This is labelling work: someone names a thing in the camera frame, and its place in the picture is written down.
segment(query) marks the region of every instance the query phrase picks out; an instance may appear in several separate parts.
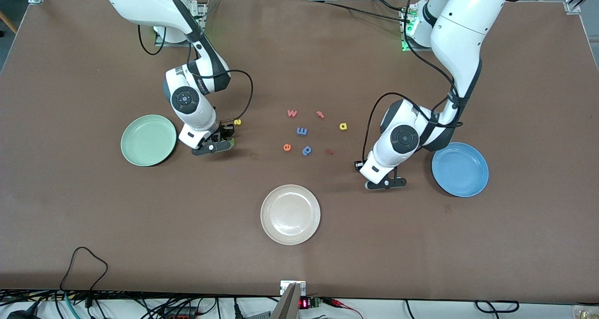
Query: gray floor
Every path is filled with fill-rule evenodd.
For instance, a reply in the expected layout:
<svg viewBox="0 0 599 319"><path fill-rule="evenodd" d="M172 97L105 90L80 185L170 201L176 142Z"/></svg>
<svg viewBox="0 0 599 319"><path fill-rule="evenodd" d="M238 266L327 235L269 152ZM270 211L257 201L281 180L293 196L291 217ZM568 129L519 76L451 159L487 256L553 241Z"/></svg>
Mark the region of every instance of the gray floor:
<svg viewBox="0 0 599 319"><path fill-rule="evenodd" d="M21 19L27 9L28 0L0 0L0 9L19 26ZM563 1L563 0L543 0L543 1ZM591 49L595 56L595 62L599 67L599 0L588 0L582 5L582 21L586 28L586 33L591 42ZM15 35L8 27L0 22L0 31L4 32L4 37L0 37L0 65L4 65L10 46L13 44Z"/></svg>

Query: blue plate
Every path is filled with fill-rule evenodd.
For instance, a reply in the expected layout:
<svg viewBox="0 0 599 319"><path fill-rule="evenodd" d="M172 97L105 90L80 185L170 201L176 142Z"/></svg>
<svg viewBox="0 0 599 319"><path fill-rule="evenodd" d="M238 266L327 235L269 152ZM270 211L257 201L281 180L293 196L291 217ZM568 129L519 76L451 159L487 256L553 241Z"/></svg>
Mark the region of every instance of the blue plate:
<svg viewBox="0 0 599 319"><path fill-rule="evenodd" d="M474 147L451 142L432 157L432 176L451 195L471 197L485 189L489 168Z"/></svg>

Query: brown table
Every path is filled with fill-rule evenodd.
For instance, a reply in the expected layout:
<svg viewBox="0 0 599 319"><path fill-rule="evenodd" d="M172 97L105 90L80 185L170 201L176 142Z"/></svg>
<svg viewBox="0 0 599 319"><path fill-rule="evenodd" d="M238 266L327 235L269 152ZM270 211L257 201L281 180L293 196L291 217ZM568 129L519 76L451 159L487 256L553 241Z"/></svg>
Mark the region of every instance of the brown table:
<svg viewBox="0 0 599 319"><path fill-rule="evenodd" d="M99 289L278 294L281 279L304 279L335 297L599 299L599 77L580 19L560 3L506 4L483 45L454 138L489 164L472 198L443 193L426 152L401 165L402 189L365 191L353 170L381 94L430 107L448 89L401 51L396 23L304 0L222 0L207 31L256 84L235 149L194 157L179 143L162 164L135 167L120 136L146 114L181 128L161 83L188 49L146 55L107 0L29 7L0 76L3 288L58 287L86 245L110 264ZM209 100L229 118L247 97L236 74ZM297 246L260 224L264 197L286 183L321 204L319 229ZM101 271L78 255L66 286L87 289Z"/></svg>

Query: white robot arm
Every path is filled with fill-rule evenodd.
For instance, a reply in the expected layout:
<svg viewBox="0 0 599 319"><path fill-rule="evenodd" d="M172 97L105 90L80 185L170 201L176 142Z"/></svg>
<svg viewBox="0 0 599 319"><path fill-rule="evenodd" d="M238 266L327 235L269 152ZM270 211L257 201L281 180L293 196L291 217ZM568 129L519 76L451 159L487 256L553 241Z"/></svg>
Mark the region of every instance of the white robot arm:
<svg viewBox="0 0 599 319"><path fill-rule="evenodd" d="M411 38L430 46L439 61L453 76L455 89L441 112L415 106L412 101L391 104L380 125L381 137L365 162L357 161L369 182L366 189L402 187L396 166L406 161L417 148L443 149L451 141L464 107L481 74L481 44L495 22L505 0L421 0L415 6L424 21L418 21ZM394 170L395 176L388 178Z"/></svg>
<svg viewBox="0 0 599 319"><path fill-rule="evenodd" d="M229 85L229 67L197 25L182 0L109 0L125 19L138 25L171 27L184 33L199 54L190 63L166 72L163 90L177 116L184 122L179 139L195 155L226 151L233 125L222 126L204 97Z"/></svg>

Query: white plate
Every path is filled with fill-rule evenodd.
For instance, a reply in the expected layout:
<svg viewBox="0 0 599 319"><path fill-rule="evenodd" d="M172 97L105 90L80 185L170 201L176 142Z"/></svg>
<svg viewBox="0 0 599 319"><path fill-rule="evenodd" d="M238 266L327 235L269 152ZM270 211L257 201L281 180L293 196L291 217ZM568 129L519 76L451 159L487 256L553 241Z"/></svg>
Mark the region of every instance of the white plate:
<svg viewBox="0 0 599 319"><path fill-rule="evenodd" d="M305 242L316 232L321 221L321 207L308 189L283 185L264 199L260 219L272 240L295 245Z"/></svg>

